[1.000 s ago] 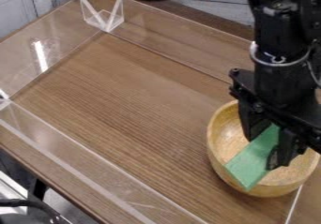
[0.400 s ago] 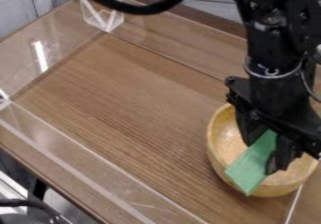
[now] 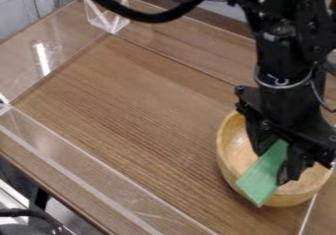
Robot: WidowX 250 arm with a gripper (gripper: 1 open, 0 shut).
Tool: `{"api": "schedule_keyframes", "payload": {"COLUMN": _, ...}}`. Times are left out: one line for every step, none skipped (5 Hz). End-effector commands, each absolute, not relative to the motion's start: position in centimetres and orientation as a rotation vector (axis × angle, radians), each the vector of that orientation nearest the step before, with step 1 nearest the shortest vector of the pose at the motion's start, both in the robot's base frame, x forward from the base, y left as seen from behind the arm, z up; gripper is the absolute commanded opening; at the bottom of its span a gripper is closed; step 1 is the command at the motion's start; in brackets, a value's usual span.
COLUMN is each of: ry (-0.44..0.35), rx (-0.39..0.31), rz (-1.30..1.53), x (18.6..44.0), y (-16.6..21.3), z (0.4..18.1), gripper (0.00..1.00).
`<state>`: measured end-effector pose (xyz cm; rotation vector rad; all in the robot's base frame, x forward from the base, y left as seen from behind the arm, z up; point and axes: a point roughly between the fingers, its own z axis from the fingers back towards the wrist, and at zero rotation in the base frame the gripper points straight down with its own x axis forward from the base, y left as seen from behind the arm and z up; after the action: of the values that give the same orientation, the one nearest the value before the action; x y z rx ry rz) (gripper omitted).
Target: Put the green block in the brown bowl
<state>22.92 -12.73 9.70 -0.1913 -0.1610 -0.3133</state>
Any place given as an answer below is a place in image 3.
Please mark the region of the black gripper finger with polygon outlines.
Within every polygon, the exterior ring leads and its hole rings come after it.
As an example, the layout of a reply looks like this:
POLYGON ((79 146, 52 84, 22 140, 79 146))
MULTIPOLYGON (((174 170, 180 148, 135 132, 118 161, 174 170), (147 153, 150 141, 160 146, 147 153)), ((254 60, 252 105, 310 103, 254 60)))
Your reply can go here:
POLYGON ((279 137, 272 132, 272 125, 267 120, 246 121, 246 131, 254 152, 262 156, 271 148, 279 137))
POLYGON ((278 184, 286 185, 298 181, 307 168, 315 165, 311 144, 275 144, 280 152, 280 168, 278 171, 278 184))

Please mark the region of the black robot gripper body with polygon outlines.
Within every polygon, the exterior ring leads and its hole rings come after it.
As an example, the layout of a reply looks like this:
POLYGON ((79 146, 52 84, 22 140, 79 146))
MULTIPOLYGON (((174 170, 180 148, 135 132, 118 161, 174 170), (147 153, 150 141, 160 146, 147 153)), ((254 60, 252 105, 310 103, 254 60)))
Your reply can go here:
POLYGON ((327 169, 336 161, 336 128, 322 115, 326 71, 311 70, 298 80, 256 79, 258 86, 238 86, 236 110, 246 121, 267 120, 279 140, 311 144, 315 164, 327 169))

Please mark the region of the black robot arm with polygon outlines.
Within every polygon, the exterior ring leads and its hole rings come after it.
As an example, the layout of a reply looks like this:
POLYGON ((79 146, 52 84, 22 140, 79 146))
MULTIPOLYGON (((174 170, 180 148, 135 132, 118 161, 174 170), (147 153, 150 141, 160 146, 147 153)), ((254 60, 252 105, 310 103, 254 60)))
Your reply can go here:
POLYGON ((336 127, 322 111, 328 55, 336 50, 336 18, 326 0, 226 0, 244 11, 255 41, 256 87, 235 89, 254 151, 262 155, 282 140, 287 158, 278 183, 296 181, 316 164, 336 160, 336 127))

